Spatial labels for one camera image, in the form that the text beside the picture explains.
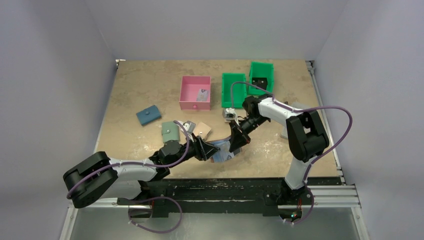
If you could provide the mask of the brown card holder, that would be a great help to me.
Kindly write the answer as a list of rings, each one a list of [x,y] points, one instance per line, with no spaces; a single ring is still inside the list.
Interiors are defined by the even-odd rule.
[[[219,151],[215,153],[211,157],[212,163],[223,163],[230,159],[233,159],[235,156],[239,155],[242,152],[242,148],[238,148],[234,150],[233,152],[230,152],[230,136],[218,139],[218,140],[211,140],[208,141],[209,144],[214,145],[215,147],[219,148]]]

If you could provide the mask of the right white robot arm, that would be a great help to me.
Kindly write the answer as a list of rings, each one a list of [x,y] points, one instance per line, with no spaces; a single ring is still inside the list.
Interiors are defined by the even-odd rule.
[[[246,118],[229,122],[231,134],[229,151],[234,152],[249,144],[249,134],[266,121],[275,121],[287,131],[289,150],[293,156],[287,175],[281,183],[276,201],[289,200],[306,188],[309,170],[330,141],[316,109],[293,108],[275,100],[270,94],[249,96],[242,103]]]

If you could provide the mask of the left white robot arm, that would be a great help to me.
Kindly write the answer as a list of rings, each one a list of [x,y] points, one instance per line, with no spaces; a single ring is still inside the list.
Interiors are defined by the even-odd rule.
[[[220,148],[201,137],[190,138],[185,144],[169,140],[154,154],[142,160],[122,160],[98,151],[66,171],[63,181],[77,209],[85,208],[99,199],[134,199],[147,182],[160,181],[170,169],[191,158],[206,161]]]

